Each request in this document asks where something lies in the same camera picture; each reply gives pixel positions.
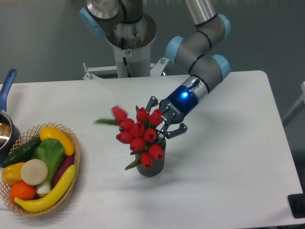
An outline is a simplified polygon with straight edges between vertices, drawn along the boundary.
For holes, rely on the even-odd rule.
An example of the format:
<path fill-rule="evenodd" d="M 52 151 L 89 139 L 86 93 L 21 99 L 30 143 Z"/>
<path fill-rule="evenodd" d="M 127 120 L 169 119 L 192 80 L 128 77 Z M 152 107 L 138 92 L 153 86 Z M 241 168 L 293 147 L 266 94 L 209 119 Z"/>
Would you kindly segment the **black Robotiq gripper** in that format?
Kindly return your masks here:
<path fill-rule="evenodd" d="M 176 88 L 166 99 L 160 101 L 151 96 L 145 110 L 148 115 L 151 114 L 151 110 L 155 107 L 162 111 L 162 116 L 168 120 L 172 118 L 171 124 L 178 124 L 182 122 L 196 106 L 198 105 L 198 99 L 196 95 L 191 92 L 186 86 L 179 86 Z M 161 130 L 158 132 L 158 139 L 171 139 L 179 135 L 184 134 L 188 130 L 188 127 L 184 123 L 180 123 L 179 127 L 172 131 Z"/>

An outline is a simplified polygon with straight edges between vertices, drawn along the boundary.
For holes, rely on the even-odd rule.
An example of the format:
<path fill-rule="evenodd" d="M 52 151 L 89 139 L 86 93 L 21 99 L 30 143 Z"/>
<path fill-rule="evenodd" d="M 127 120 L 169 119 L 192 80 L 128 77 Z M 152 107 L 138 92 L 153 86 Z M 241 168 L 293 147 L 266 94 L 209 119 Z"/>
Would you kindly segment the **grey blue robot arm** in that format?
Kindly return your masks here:
<path fill-rule="evenodd" d="M 229 20 L 218 14 L 209 0 L 188 0 L 195 32 L 188 38 L 173 37 L 165 55 L 189 77 L 167 98 L 152 97 L 146 110 L 157 106 L 164 125 L 158 139 L 170 139 L 186 132 L 184 118 L 230 73 L 231 66 L 221 55 L 207 56 L 231 30 Z M 143 11 L 141 0 L 89 0 L 80 10 L 80 18 L 96 36 L 113 47 L 120 78 L 151 75 L 151 43 L 157 33 L 154 19 Z"/>

